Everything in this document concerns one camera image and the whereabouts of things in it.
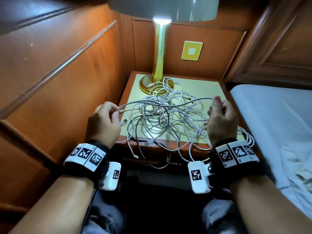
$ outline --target white lamp shade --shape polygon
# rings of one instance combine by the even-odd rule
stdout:
[[[219,0],[108,0],[111,10],[142,18],[205,21],[216,18]]]

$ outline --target bed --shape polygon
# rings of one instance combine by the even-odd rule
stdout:
[[[312,219],[312,90],[245,84],[230,94],[265,159],[266,174]]]

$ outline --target black wristband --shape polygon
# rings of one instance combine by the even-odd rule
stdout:
[[[247,175],[264,175],[259,159],[252,149],[235,138],[221,141],[208,156],[210,172],[216,173],[227,185]]]
[[[91,161],[93,159],[94,156],[97,156],[97,158],[101,158],[99,157],[96,153],[95,150],[96,148],[100,149],[101,151],[103,151],[105,153],[105,155],[101,158],[99,164],[97,165],[95,171],[91,171],[90,169],[88,169],[87,167],[85,167],[82,164],[79,164],[75,161],[67,161],[65,160],[64,163],[64,169],[63,169],[63,173],[66,175],[70,175],[70,176],[76,176],[76,177],[86,177],[88,179],[90,179],[91,181],[94,182],[94,186],[95,188],[98,187],[99,184],[99,180],[103,179],[105,174],[108,171],[109,168],[109,148],[103,144],[101,144],[98,141],[95,140],[88,140],[85,143],[93,145],[94,149],[93,152],[88,155],[88,157],[86,157],[86,161]]]

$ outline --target white cable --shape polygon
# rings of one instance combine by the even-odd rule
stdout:
[[[170,88],[168,86],[169,80],[172,80],[175,84],[181,85],[182,89],[175,91],[172,88]],[[127,131],[126,140],[117,142],[117,143],[127,142],[132,155],[134,157],[137,157],[137,155],[133,153],[130,147],[129,140],[134,137],[134,133],[136,130],[134,117],[133,117],[133,111],[139,110],[142,116],[141,117],[138,116],[139,117],[138,120],[140,120],[138,123],[141,123],[143,125],[143,128],[152,137],[152,139],[149,139],[148,142],[146,142],[145,144],[156,143],[158,144],[158,146],[168,150],[169,152],[178,151],[180,157],[186,162],[191,162],[191,161],[188,161],[187,159],[185,159],[180,153],[180,149],[182,149],[186,145],[190,144],[189,156],[192,161],[195,161],[191,155],[192,146],[195,146],[197,149],[200,149],[203,151],[210,150],[210,149],[200,148],[199,146],[195,144],[195,139],[197,138],[197,136],[202,136],[202,138],[209,145],[209,147],[211,147],[211,145],[209,144],[210,142],[206,139],[207,133],[203,133],[203,130],[204,130],[203,122],[208,121],[208,118],[205,118],[205,115],[203,114],[203,112],[195,107],[199,104],[202,105],[201,100],[204,100],[204,99],[212,100],[212,98],[198,98],[194,95],[191,95],[183,91],[183,85],[179,81],[169,78],[169,77],[164,77],[162,82],[156,82],[156,83],[150,84],[149,88],[151,89],[150,94],[146,96],[145,98],[143,98],[142,100],[126,103],[119,107],[119,108],[122,108],[129,104],[135,104],[130,110],[120,110],[121,111],[120,113],[131,111],[131,125],[129,126],[132,126],[132,127],[129,128]],[[173,119],[174,114],[179,114],[181,119],[174,120]],[[192,117],[193,115],[197,115],[201,119],[195,119]],[[202,124],[198,127],[194,124],[195,122],[202,122]],[[180,128],[177,126],[177,124],[181,124],[181,123],[184,129],[184,132],[180,131]],[[157,137],[154,137],[152,133],[149,131],[149,129],[146,127],[146,125],[148,124],[152,125],[155,128],[162,129],[163,130],[162,133],[158,135]],[[246,143],[250,147],[255,145],[254,138],[246,130],[244,130],[241,127],[238,127],[237,131],[242,132],[246,135]],[[165,146],[163,146],[162,144],[156,141],[156,139],[165,132],[168,132],[169,134],[171,134],[177,141],[176,149],[166,148]],[[185,135],[188,141],[184,145],[179,147],[179,142],[181,141],[180,139],[181,134]]]

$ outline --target hand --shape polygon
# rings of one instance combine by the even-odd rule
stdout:
[[[88,120],[85,140],[94,139],[109,149],[117,141],[121,131],[119,108],[111,102],[98,106]]]
[[[228,100],[214,97],[208,115],[210,119],[204,125],[213,148],[225,139],[237,137],[238,115]]]

